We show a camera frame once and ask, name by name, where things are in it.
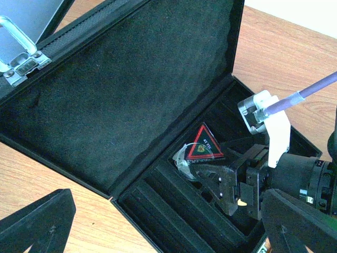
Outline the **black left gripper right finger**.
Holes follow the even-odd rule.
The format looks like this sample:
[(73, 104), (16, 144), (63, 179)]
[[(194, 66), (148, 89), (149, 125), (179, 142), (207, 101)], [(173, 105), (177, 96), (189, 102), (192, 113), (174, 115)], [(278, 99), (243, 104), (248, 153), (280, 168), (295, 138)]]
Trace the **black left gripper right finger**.
[(261, 211), (273, 252), (336, 252), (336, 219), (279, 189), (265, 192)]

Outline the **clear acrylic disc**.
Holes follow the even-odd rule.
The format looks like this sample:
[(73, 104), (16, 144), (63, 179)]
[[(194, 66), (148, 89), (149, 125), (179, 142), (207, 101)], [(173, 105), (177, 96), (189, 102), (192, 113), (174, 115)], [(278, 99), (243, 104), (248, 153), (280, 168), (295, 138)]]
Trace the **clear acrylic disc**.
[(191, 148), (194, 143), (184, 144), (174, 155), (173, 160), (178, 171), (188, 180), (196, 181), (196, 177), (191, 173), (189, 163), (185, 157), (185, 151), (187, 148)]

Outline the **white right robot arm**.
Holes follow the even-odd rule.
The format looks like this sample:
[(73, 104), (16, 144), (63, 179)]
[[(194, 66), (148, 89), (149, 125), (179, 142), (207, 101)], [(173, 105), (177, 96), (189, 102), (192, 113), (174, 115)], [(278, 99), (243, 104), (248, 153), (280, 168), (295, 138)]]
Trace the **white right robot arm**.
[(216, 112), (208, 113), (199, 123), (191, 152), (206, 151), (209, 161), (190, 165), (190, 171), (224, 215), (234, 215), (242, 201), (242, 214), (260, 220), (268, 189), (281, 190), (328, 215), (336, 211), (332, 163), (290, 151), (272, 168), (269, 135), (249, 134), (231, 110), (223, 119)]

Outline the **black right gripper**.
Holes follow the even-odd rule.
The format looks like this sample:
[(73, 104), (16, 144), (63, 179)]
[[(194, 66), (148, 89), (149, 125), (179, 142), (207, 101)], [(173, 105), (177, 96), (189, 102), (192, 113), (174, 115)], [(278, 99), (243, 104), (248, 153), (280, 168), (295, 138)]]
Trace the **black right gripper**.
[(268, 188), (272, 170), (268, 166), (269, 147), (255, 137), (243, 137), (222, 141), (220, 148), (224, 154), (220, 163), (195, 163), (194, 176), (226, 215), (232, 216), (237, 203), (242, 202), (249, 217), (261, 220), (262, 194)]

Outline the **black poker set case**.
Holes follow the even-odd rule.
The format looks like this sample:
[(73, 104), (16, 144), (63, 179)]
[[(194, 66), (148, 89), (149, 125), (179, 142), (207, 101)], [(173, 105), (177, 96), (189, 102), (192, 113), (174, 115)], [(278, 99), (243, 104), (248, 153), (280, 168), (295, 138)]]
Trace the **black poker set case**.
[[(105, 1), (1, 73), (1, 140), (105, 198), (160, 252), (252, 252), (261, 220), (221, 213), (173, 155), (252, 91), (232, 74), (243, 1)], [(288, 152), (320, 158), (292, 129)]]

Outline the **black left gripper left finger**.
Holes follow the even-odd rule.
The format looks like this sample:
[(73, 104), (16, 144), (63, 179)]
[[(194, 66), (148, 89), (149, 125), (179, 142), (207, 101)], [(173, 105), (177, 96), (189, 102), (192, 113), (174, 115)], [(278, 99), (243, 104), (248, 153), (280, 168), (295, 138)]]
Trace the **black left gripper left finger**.
[(76, 206), (57, 189), (1, 220), (1, 252), (63, 252)]

